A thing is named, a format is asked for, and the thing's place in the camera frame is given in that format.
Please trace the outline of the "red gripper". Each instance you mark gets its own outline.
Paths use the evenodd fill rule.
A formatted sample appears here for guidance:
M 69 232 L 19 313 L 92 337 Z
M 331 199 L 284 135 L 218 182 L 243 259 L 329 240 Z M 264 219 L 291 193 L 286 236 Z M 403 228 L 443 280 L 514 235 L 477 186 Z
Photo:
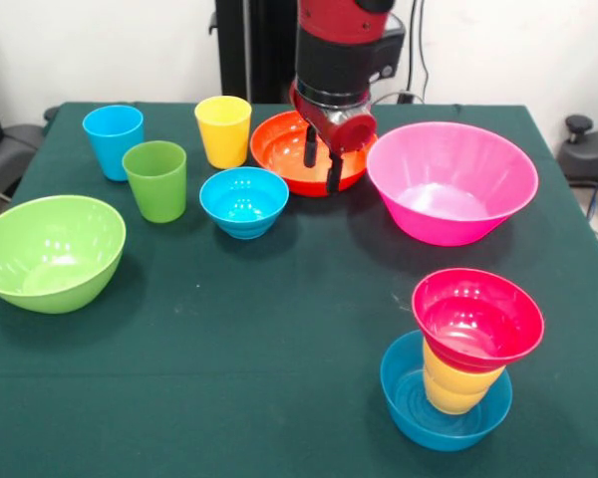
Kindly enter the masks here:
M 376 132 L 377 122 L 371 114 L 370 92 L 344 104 L 341 96 L 318 92 L 303 82 L 293 82 L 290 100 L 299 115 L 308 123 L 303 163 L 314 167 L 318 148 L 317 135 L 331 149 L 331 167 L 326 180 L 328 193 L 337 193 L 343 170 L 343 158 L 337 152 L 363 148 Z

